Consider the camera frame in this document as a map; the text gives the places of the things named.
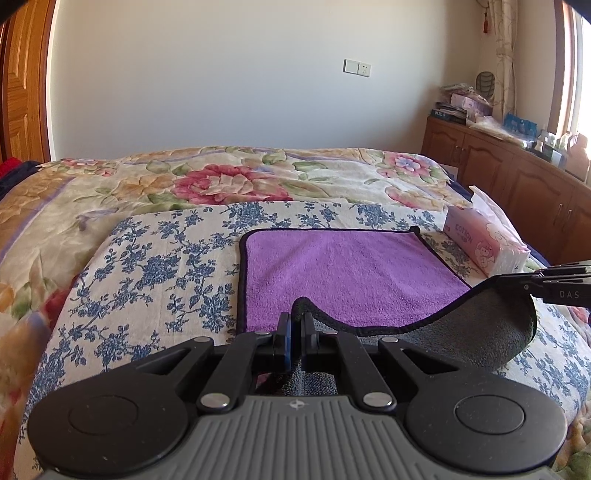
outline wooden door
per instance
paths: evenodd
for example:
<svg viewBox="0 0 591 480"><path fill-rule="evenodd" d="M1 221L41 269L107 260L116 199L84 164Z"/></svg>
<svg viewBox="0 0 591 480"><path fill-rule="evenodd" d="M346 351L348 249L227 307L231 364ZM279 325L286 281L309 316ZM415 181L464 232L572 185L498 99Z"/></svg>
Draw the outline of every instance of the wooden door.
<svg viewBox="0 0 591 480"><path fill-rule="evenodd" d="M591 189L580 186L566 208L556 245L556 264L591 260Z"/></svg>
<svg viewBox="0 0 591 480"><path fill-rule="evenodd" d="M2 65L4 65L4 57L6 52L6 37L8 32L8 23L4 22L0 25L0 161L5 161L7 159L7 148L5 143L5 135L4 135L4 128L2 126L2 87L4 85L3 81L3 73L4 69Z"/></svg>
<svg viewBox="0 0 591 480"><path fill-rule="evenodd" d="M464 133L462 131L429 118L421 155L444 165L458 167L463 142Z"/></svg>
<svg viewBox="0 0 591 480"><path fill-rule="evenodd" d="M521 238L555 264L565 207L570 203L574 187L538 165L538 161L535 157L533 161L515 157L503 204Z"/></svg>
<svg viewBox="0 0 591 480"><path fill-rule="evenodd" d="M49 161L47 49L56 0L29 0L8 23L2 65L2 126L8 157Z"/></svg>
<svg viewBox="0 0 591 480"><path fill-rule="evenodd" d="M490 142L466 135L457 181L469 189L475 185L501 206L513 155Z"/></svg>

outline wooden cabinet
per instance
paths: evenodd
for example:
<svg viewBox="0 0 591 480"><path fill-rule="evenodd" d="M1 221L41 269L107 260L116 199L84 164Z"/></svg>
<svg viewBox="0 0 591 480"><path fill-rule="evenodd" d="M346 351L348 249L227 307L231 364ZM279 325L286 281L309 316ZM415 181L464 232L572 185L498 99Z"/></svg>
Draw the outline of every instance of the wooden cabinet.
<svg viewBox="0 0 591 480"><path fill-rule="evenodd" d="M564 210L554 263L591 260L591 190L577 190Z"/></svg>
<svg viewBox="0 0 591 480"><path fill-rule="evenodd" d="M462 147L459 183L465 188L477 186L500 204L512 159L502 148L467 135Z"/></svg>
<svg viewBox="0 0 591 480"><path fill-rule="evenodd" d="M421 153L449 165L457 151L457 181L490 195L551 264L591 260L589 187L517 146L429 117Z"/></svg>
<svg viewBox="0 0 591 480"><path fill-rule="evenodd" d="M421 155L432 158L443 165L458 167L464 132L445 122L427 123Z"/></svg>
<svg viewBox="0 0 591 480"><path fill-rule="evenodd" d="M521 238L556 263L560 228L573 185L549 175L533 157L517 157L503 193L502 206Z"/></svg>

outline cabinet door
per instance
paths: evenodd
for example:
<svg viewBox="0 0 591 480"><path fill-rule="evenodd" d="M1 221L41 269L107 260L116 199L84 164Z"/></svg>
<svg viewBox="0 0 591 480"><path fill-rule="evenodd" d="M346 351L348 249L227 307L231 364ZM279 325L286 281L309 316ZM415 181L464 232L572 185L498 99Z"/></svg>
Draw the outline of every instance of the cabinet door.
<svg viewBox="0 0 591 480"><path fill-rule="evenodd" d="M513 155L490 142L466 135L458 182L469 189L475 185L501 204Z"/></svg>
<svg viewBox="0 0 591 480"><path fill-rule="evenodd" d="M463 132L429 119L421 155L432 158L444 165L458 167L460 148L463 141Z"/></svg>
<svg viewBox="0 0 591 480"><path fill-rule="evenodd" d="M591 260L591 190L580 186L566 209L556 263Z"/></svg>
<svg viewBox="0 0 591 480"><path fill-rule="evenodd" d="M515 159L503 195L506 214L521 238L555 264L560 227L573 186L536 165L536 158Z"/></svg>

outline logo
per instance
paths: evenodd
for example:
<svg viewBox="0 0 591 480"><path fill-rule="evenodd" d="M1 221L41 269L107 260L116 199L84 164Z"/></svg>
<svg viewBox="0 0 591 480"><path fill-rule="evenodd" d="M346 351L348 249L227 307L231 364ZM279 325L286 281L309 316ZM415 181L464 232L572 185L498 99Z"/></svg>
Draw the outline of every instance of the logo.
<svg viewBox="0 0 591 480"><path fill-rule="evenodd" d="M296 398L295 400L290 401L290 407L295 409L295 410L299 410L300 408L304 408L307 404L302 402L299 398Z"/></svg>
<svg viewBox="0 0 591 480"><path fill-rule="evenodd" d="M573 292L570 292L570 291L565 292L564 290L560 290L560 298L561 299L564 299L564 298L567 298L567 299L572 299L572 298L578 299L579 298L579 292L578 291L575 291L573 293Z"/></svg>
<svg viewBox="0 0 591 480"><path fill-rule="evenodd" d="M472 235L470 235L470 232L468 230L466 230L462 225L456 224L456 233L458 233L460 235L462 242L472 243L472 240L473 240Z"/></svg>

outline wall outlet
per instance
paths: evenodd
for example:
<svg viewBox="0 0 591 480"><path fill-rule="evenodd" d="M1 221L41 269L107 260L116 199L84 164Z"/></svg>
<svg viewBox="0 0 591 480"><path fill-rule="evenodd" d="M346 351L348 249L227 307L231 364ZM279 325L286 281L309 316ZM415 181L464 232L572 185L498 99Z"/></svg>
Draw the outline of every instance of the wall outlet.
<svg viewBox="0 0 591 480"><path fill-rule="evenodd" d="M371 72L371 65L368 65L367 63L360 63L359 64L359 70L357 71L358 75L361 75L363 77L369 77L370 72Z"/></svg>

